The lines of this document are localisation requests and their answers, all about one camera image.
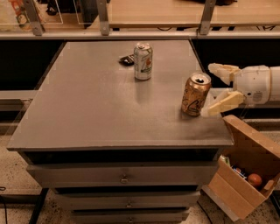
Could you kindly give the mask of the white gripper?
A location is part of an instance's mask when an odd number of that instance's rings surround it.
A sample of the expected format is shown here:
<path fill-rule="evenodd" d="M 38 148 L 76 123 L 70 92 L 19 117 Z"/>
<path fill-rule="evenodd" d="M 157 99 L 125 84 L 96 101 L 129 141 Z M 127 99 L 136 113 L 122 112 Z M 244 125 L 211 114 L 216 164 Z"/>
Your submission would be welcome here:
<path fill-rule="evenodd" d="M 210 103 L 207 112 L 216 116 L 221 112 L 236 109 L 240 104 L 264 104 L 270 98 L 271 74 L 267 66 L 238 66 L 211 63 L 208 65 L 211 74 L 229 85 L 234 81 L 234 90 L 225 90 Z"/>

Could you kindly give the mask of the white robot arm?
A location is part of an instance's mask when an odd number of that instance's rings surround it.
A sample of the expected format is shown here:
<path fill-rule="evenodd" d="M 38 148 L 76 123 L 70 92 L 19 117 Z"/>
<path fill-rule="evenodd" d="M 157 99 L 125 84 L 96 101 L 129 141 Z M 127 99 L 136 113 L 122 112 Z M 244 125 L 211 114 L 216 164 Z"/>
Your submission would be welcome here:
<path fill-rule="evenodd" d="M 232 89 L 222 91 L 206 106 L 208 116 L 238 108 L 262 105 L 280 99 L 280 66 L 238 66 L 212 63 L 208 70 L 225 84 L 233 83 Z"/>

